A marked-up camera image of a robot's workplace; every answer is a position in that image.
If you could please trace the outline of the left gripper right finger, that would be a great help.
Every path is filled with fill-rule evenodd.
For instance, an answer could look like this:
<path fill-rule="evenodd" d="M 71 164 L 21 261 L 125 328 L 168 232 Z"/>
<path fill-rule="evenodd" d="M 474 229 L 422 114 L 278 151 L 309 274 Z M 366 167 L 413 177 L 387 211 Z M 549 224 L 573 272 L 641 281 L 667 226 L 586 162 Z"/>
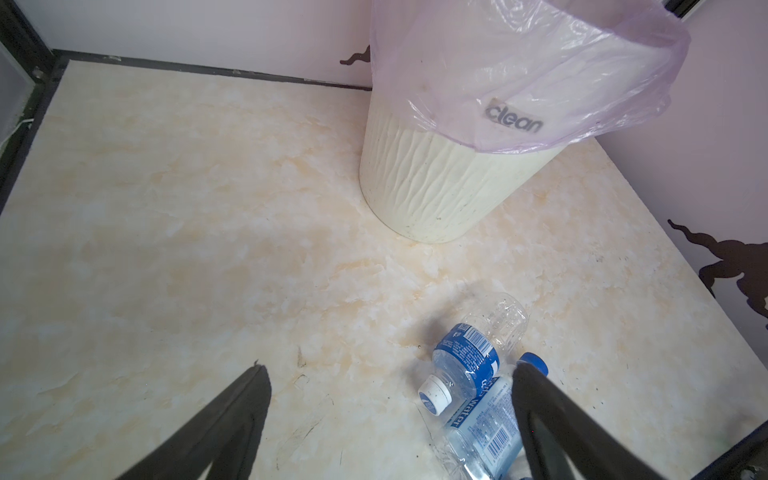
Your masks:
<path fill-rule="evenodd" d="M 511 399 L 534 479 L 658 479 L 535 366 L 513 372 Z"/>

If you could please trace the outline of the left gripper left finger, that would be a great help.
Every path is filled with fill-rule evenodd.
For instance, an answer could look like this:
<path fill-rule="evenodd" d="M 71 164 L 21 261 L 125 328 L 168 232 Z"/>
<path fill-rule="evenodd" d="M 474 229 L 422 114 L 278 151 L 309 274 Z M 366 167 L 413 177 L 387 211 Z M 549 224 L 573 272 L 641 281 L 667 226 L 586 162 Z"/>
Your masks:
<path fill-rule="evenodd" d="M 261 442 L 272 388 L 268 370 L 247 369 L 122 479 L 247 479 Z"/>

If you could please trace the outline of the clear bottle blue cap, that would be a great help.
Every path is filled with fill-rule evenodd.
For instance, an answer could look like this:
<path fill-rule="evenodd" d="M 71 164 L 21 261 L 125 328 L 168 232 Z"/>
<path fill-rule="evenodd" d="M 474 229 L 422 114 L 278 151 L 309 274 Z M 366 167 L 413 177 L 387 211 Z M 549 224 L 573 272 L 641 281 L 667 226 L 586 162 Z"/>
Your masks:
<path fill-rule="evenodd" d="M 437 416 L 452 400 L 463 403 L 453 409 L 440 429 L 434 450 L 451 479 L 501 479 L 523 448 L 512 405 L 512 379 L 493 375 L 497 360 L 479 356 L 468 366 L 454 358 L 449 379 L 464 381 L 475 397 L 452 393 L 446 381 L 431 375 L 419 389 L 426 409 Z"/>

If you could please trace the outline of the blue label bottle white cap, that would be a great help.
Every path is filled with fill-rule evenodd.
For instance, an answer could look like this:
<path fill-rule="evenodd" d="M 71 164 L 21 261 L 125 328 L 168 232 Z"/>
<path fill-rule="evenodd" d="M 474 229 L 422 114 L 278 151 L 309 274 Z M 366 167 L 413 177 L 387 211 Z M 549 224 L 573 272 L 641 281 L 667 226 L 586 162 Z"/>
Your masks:
<path fill-rule="evenodd" d="M 433 416 L 471 400 L 490 387 L 524 336 L 529 317 L 508 293 L 490 293 L 464 309 L 432 353 L 432 373 L 418 389 Z"/>

